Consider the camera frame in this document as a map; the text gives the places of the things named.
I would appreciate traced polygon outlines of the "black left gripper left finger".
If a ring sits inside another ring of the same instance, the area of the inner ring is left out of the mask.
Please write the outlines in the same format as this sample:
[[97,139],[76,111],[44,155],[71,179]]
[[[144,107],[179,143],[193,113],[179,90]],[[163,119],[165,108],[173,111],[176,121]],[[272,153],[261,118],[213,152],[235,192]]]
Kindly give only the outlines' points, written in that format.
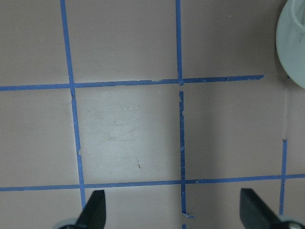
[[104,190],[92,192],[88,202],[74,223],[56,224],[55,229],[103,229],[106,224],[106,198]]

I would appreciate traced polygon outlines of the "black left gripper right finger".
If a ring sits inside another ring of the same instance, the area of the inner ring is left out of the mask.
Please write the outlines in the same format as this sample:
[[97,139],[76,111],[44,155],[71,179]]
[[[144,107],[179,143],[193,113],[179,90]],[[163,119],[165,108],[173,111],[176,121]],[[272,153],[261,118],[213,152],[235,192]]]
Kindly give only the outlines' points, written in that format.
[[239,216],[246,229],[303,229],[304,224],[281,219],[251,188],[240,191]]

